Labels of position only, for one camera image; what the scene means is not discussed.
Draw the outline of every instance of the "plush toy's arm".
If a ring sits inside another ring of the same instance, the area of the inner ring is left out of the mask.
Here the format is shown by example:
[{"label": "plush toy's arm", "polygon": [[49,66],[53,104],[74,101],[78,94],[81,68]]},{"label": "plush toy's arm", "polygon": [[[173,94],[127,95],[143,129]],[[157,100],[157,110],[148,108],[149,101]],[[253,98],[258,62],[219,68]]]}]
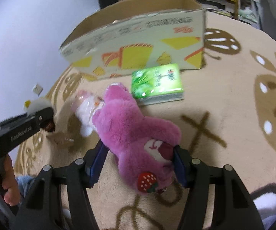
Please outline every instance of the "plush toy's arm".
[{"label": "plush toy's arm", "polygon": [[164,141],[173,147],[180,144],[180,128],[171,121],[155,117],[144,117],[143,120],[146,133],[153,139]]},{"label": "plush toy's arm", "polygon": [[135,99],[132,97],[132,95],[128,92],[127,88],[122,83],[111,84],[107,87],[104,95],[105,103],[114,99],[132,100],[136,103]]}]

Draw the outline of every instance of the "box flap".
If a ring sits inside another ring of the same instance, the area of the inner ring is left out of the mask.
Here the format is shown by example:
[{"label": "box flap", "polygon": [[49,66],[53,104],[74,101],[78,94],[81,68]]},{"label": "box flap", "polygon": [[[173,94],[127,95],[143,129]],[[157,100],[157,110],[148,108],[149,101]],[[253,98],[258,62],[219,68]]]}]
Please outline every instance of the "box flap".
[{"label": "box flap", "polygon": [[62,43],[64,47],[80,36],[99,27],[133,16],[170,9],[196,10],[202,6],[196,0],[123,0],[84,19]]}]

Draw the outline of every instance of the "beige blanket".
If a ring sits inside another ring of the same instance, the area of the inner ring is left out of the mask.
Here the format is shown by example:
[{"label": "beige blanket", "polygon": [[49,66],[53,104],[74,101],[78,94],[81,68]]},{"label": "beige blanket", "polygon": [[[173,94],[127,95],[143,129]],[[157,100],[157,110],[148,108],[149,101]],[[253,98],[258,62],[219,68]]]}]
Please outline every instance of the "beige blanket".
[{"label": "beige blanket", "polygon": [[[182,130],[181,146],[208,165],[231,164],[253,197],[276,193],[276,41],[253,27],[207,13],[204,67],[181,73],[185,99],[142,107],[144,115],[171,120]],[[47,94],[57,108],[58,131],[74,134],[75,145],[50,145],[40,131],[20,145],[17,174],[37,175],[45,164],[68,165],[93,148],[98,136],[79,134],[70,111],[77,89],[102,95],[113,82],[130,87],[131,77],[89,82],[69,67]],[[100,229],[176,229],[188,190],[174,182],[162,195],[138,196],[118,175],[108,153],[99,182],[87,190]],[[65,188],[63,206],[68,207]],[[210,187],[204,226],[210,225]]]}]

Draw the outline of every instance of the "white wall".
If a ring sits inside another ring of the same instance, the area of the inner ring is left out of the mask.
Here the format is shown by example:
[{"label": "white wall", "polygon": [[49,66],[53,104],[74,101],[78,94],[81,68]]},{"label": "white wall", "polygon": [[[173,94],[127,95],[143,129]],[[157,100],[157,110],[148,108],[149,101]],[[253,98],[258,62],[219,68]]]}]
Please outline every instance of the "white wall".
[{"label": "white wall", "polygon": [[34,84],[49,91],[68,66],[59,46],[97,9],[98,0],[0,0],[0,121],[37,98]]}]

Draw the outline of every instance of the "green tissue pack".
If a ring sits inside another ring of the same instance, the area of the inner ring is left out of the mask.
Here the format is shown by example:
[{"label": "green tissue pack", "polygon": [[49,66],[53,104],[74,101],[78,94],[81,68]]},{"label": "green tissue pack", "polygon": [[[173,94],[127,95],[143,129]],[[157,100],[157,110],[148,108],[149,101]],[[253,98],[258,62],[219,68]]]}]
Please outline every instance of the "green tissue pack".
[{"label": "green tissue pack", "polygon": [[177,64],[142,69],[131,75],[131,94],[138,105],[181,100],[183,93]]}]

